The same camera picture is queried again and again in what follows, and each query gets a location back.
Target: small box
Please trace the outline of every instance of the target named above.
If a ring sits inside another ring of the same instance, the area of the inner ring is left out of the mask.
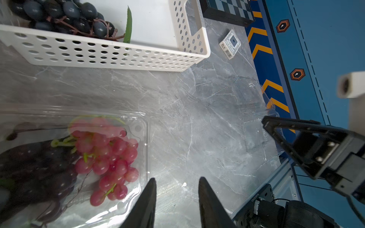
[[[219,43],[228,59],[232,59],[241,46],[241,41],[237,39],[236,33],[231,30],[222,42]]]

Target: green leaf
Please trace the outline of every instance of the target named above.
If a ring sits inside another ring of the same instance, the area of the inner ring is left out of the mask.
[[[132,12],[128,6],[127,11],[127,27],[126,27],[126,34],[124,35],[123,43],[130,43],[132,36]]]

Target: gray marble surface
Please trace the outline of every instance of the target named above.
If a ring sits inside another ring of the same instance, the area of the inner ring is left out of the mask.
[[[0,43],[0,102],[145,112],[155,227],[201,227],[201,176],[231,213],[279,166],[244,28],[205,22],[211,56],[182,73],[34,66]],[[242,46],[228,60],[218,44],[232,28]]]

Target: hexagonal sticker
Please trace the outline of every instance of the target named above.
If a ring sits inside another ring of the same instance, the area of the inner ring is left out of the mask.
[[[285,32],[290,26],[289,19],[281,20],[279,24],[276,26],[276,31],[278,33]]]
[[[306,75],[306,73],[304,72],[304,69],[297,69],[297,68],[295,68],[290,73],[290,77],[294,81],[300,81],[305,75]]]

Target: white plastic basket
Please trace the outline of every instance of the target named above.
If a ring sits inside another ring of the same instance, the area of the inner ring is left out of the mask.
[[[191,34],[188,0],[84,0],[125,32],[127,6],[133,17],[131,44],[26,28],[0,0],[0,39],[34,65],[182,72],[210,56],[199,0],[192,0],[197,32]]]

